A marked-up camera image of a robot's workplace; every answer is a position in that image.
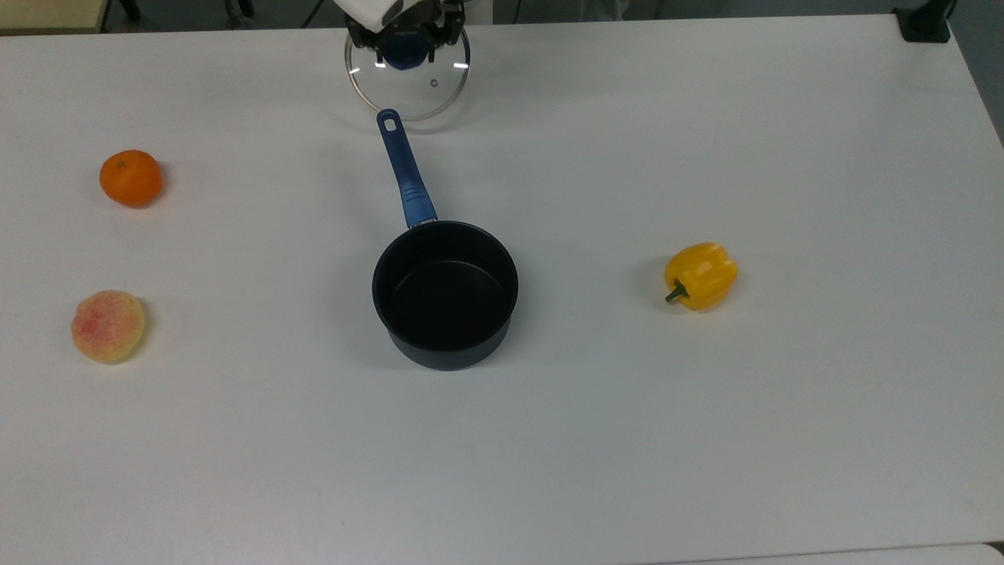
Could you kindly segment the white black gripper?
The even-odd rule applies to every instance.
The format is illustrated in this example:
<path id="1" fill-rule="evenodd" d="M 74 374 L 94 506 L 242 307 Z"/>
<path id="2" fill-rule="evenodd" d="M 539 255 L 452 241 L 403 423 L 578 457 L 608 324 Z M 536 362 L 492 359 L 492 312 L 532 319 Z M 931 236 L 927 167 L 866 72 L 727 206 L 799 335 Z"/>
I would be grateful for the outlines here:
<path id="1" fill-rule="evenodd" d="M 465 33 L 463 1 L 336 1 L 347 17 L 352 46 L 384 55 L 386 32 L 429 28 L 429 62 L 443 46 L 455 46 Z"/>

